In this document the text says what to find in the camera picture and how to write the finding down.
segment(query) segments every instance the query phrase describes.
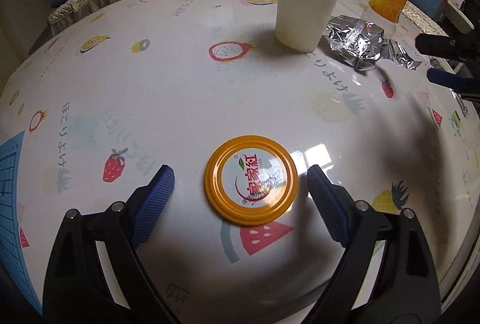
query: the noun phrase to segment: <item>bottle cap top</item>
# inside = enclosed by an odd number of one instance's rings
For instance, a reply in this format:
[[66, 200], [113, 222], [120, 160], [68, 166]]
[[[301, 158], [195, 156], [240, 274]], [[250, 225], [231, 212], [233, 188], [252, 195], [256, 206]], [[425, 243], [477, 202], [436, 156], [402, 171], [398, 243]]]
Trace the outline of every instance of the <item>bottle cap top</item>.
[[290, 207], [297, 188], [298, 174], [289, 153], [257, 135], [227, 141], [206, 167], [208, 201], [221, 216], [239, 225], [275, 220]]

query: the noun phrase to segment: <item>metal screw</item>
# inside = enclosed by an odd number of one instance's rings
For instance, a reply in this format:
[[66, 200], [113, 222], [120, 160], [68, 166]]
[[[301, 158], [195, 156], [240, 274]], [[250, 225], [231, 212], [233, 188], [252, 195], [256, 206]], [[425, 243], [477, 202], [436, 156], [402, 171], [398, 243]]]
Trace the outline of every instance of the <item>metal screw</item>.
[[76, 215], [77, 215], [76, 209], [70, 209], [65, 213], [65, 217], [70, 220], [73, 220], [76, 217]]
[[119, 211], [122, 211], [123, 208], [125, 207], [125, 204], [123, 202], [115, 202], [112, 206], [111, 206], [111, 209], [113, 211], [116, 211], [116, 212], [119, 212]]
[[405, 209], [403, 211], [403, 215], [407, 218], [414, 218], [415, 217], [415, 212], [412, 209]]
[[361, 211], [367, 211], [370, 206], [368, 203], [366, 203], [365, 201], [357, 201], [355, 203], [355, 206], [357, 207], [358, 210], [361, 210]]

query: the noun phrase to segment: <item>dragon fruit print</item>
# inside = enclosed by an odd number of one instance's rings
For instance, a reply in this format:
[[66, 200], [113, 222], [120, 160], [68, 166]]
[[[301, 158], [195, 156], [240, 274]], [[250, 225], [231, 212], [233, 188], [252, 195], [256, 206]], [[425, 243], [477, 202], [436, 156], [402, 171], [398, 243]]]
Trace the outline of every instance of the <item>dragon fruit print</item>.
[[229, 62], [244, 57], [250, 49], [255, 49], [254, 42], [221, 42], [208, 50], [210, 57], [215, 61]]

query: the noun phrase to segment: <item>pineapple print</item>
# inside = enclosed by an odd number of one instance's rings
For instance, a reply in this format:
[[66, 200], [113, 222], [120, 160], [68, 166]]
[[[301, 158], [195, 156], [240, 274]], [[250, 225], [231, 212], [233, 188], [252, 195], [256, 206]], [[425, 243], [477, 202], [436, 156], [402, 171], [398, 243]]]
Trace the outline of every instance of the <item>pineapple print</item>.
[[392, 183], [392, 189], [383, 191], [371, 206], [382, 213], [400, 214], [409, 198], [408, 187], [403, 187], [402, 184], [403, 181], [398, 184]]
[[310, 100], [313, 112], [324, 121], [342, 123], [354, 115], [360, 115], [365, 106], [357, 94], [318, 94]]

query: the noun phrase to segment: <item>blue gripper pad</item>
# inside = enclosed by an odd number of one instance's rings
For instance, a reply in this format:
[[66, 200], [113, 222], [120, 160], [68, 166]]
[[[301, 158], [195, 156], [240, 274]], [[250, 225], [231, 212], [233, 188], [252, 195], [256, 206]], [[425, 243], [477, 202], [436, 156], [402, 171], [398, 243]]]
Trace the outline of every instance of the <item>blue gripper pad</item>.
[[153, 228], [172, 195], [175, 186], [175, 174], [165, 165], [159, 171], [160, 176], [155, 176], [157, 181], [153, 184], [142, 204], [139, 206], [132, 219], [132, 233], [130, 243], [133, 248], [148, 240]]
[[354, 200], [342, 186], [332, 185], [317, 165], [307, 171], [307, 186], [330, 236], [346, 248], [350, 243]]
[[430, 68], [427, 71], [427, 79], [431, 83], [438, 84], [447, 88], [452, 88], [457, 92], [465, 92], [467, 80], [460, 76], [442, 71], [441, 69]]

